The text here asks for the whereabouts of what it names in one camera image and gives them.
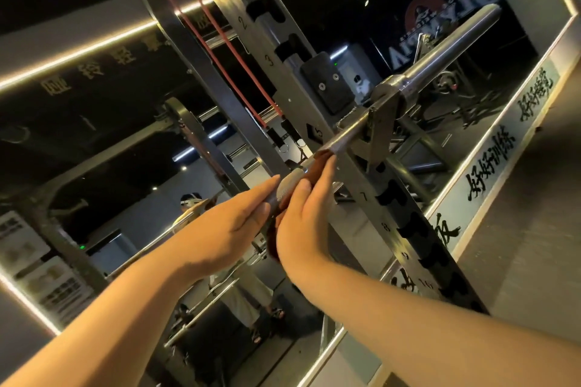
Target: sandal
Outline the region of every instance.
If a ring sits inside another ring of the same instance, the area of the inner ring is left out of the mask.
[[[276,320],[282,320],[285,317],[285,312],[282,309],[276,308],[272,310],[270,316]]]
[[[262,337],[260,336],[260,332],[258,332],[258,329],[254,329],[252,331],[251,339],[254,344],[260,344],[260,342],[262,341]]]

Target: logo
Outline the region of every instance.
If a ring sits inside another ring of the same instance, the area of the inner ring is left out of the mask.
[[[475,10],[499,0],[412,0],[405,11],[406,34],[397,46],[389,47],[391,69],[408,65],[413,58],[420,33],[436,34],[445,23],[454,24]]]
[[[440,13],[445,3],[445,0],[412,0],[405,12],[405,30],[421,28]]]

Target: forearm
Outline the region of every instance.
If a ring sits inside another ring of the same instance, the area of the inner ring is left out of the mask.
[[[580,348],[331,262],[291,279],[411,387],[578,385]]]
[[[196,279],[192,265],[176,271],[171,259],[162,246],[130,266],[3,387],[136,385]]]

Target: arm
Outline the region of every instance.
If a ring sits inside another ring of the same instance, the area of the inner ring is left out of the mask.
[[[139,259],[2,387],[135,386],[179,297],[239,259],[270,208],[278,177],[209,210]]]
[[[303,294],[340,321],[413,387],[575,386],[581,347],[540,332],[420,296],[338,265],[326,249],[335,163],[311,191],[294,191],[277,248]]]

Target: finger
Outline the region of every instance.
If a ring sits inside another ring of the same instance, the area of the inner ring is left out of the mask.
[[[309,199],[311,183],[308,179],[301,179],[294,189],[287,208],[287,215],[300,217],[303,214],[304,203]]]
[[[250,241],[256,236],[258,231],[263,227],[270,213],[270,204],[263,202],[252,211],[251,215],[246,218],[246,221],[238,229],[241,234],[241,238],[250,239]]]
[[[234,229],[239,229],[252,212],[266,199],[274,190],[280,180],[280,175],[272,176],[260,185],[251,188],[244,193],[237,194],[227,201],[228,208],[235,218]]]
[[[275,227],[276,229],[278,229],[278,226],[281,224],[281,222],[282,222],[282,219],[284,219],[284,218],[285,218],[285,215],[286,215],[286,214],[287,214],[287,210],[285,209],[285,210],[284,210],[282,213],[280,213],[280,214],[277,216],[277,218],[276,218],[276,219],[275,219],[275,221],[274,221],[274,227]]]
[[[327,207],[326,204],[333,186],[336,165],[337,157],[331,156],[327,160],[323,173],[321,173],[321,177],[313,188],[313,192],[305,203],[305,208],[309,213],[313,212],[314,215],[318,215]]]

